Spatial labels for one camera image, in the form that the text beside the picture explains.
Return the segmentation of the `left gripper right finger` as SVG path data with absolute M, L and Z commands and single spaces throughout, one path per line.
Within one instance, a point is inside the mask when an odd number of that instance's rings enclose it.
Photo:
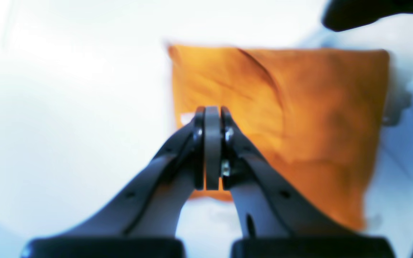
M 232 258 L 393 258 L 382 237 L 362 236 L 317 209 L 280 175 L 221 107 L 222 183 L 243 238 Z

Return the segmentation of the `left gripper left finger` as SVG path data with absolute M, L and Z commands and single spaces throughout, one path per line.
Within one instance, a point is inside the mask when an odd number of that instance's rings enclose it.
M 184 258 L 175 237 L 192 192 L 217 190 L 220 179 L 220 114 L 200 107 L 147 167 L 108 204 L 78 226 L 36 238 L 23 258 Z

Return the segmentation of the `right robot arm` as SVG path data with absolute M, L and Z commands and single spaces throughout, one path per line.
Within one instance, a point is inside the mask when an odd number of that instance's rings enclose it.
M 397 14 L 413 14 L 413 0 L 331 0 L 322 24 L 327 29 L 342 32 Z

